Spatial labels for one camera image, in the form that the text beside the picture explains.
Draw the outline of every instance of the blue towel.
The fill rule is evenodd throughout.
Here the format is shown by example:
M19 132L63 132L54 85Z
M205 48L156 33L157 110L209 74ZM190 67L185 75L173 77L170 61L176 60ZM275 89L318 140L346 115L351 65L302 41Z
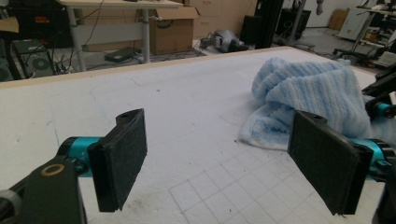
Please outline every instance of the blue towel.
M386 139L381 138L384 132L378 132L382 124L372 128L348 61L288 63L273 58L255 77L252 92L262 107L248 118L239 139L253 146L286 150L294 110L321 115L330 127L349 138L396 142L396 125L387 127L391 134L386 136L391 138Z

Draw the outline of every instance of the workbench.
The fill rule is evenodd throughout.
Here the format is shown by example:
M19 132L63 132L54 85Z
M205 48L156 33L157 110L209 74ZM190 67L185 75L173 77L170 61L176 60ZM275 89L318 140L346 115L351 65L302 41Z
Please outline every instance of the workbench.
M90 223L371 223L383 184L366 180L356 215L333 217L286 151L237 140L272 57L329 61L283 47L0 83L0 189L66 138L104 136L144 108L148 155L123 210L99 213L92 179L79 179ZM354 71L362 88L375 81Z
M90 40L90 44L117 42L126 40L143 39L142 63L149 63L149 9L178 8L183 5L167 0L162 1L137 1L127 2L122 0L56 0L59 4L67 7L70 20L70 29L73 42L78 56L79 70L86 71L82 44ZM142 9L142 22L135 24L95 24L77 25L75 8L130 8Z

